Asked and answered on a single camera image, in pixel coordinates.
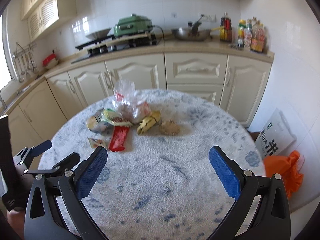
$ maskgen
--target orange plastic bag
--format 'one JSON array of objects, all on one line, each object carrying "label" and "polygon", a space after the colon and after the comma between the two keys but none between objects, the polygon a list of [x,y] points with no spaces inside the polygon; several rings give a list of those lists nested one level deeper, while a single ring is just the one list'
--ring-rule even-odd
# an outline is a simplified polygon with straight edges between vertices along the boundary
[{"label": "orange plastic bag", "polygon": [[263,159],[267,177],[272,177],[273,174],[279,173],[283,179],[285,191],[288,199],[293,192],[296,192],[303,180],[303,174],[297,171],[297,161],[300,157],[298,151],[290,153],[286,156],[267,156]]}]

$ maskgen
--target white bag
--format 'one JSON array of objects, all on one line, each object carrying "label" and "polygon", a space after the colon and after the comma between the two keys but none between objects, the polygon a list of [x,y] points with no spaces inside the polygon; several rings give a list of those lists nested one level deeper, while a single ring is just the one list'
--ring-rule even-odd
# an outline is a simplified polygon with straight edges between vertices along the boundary
[{"label": "white bag", "polygon": [[256,140],[262,159],[278,155],[296,140],[283,113],[276,108]]}]

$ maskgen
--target red snack package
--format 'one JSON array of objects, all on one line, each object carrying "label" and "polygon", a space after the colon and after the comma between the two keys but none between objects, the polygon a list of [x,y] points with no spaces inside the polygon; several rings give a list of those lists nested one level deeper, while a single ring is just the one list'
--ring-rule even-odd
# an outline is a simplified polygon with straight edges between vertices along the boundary
[{"label": "red snack package", "polygon": [[109,150],[112,152],[121,152],[124,151],[124,141],[127,137],[129,127],[126,126],[115,126],[113,130],[113,136],[109,144]]}]

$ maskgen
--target white and blue tablecloth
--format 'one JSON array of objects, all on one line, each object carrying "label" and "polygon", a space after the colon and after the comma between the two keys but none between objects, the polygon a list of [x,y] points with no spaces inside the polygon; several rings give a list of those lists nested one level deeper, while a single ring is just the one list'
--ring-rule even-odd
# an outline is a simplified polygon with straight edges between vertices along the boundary
[{"label": "white and blue tablecloth", "polygon": [[[209,162],[209,149],[218,145],[242,169],[265,176],[260,155],[245,129],[214,104],[172,90],[141,90],[162,120],[181,126],[177,136],[164,136],[155,126],[145,135],[130,129],[126,151],[108,151],[108,161],[90,195],[82,199],[88,212],[110,240],[206,239],[219,225],[234,199],[225,192]],[[70,119],[53,137],[52,148],[39,168],[77,152],[81,161],[93,152],[85,121],[101,108],[112,108],[112,97]],[[105,133],[112,136],[112,129]],[[259,198],[243,223],[245,231]],[[76,229],[61,199],[61,212],[71,232]]]}]

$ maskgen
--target wall outlet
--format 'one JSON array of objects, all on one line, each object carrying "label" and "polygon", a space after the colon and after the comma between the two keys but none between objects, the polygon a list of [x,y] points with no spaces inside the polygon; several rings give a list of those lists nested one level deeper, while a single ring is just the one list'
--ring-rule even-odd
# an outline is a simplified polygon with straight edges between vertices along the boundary
[{"label": "wall outlet", "polygon": [[209,14],[204,14],[204,13],[199,13],[199,18],[202,17],[202,21],[203,22],[213,22],[216,23],[217,22],[217,16],[216,15],[209,15]]}]

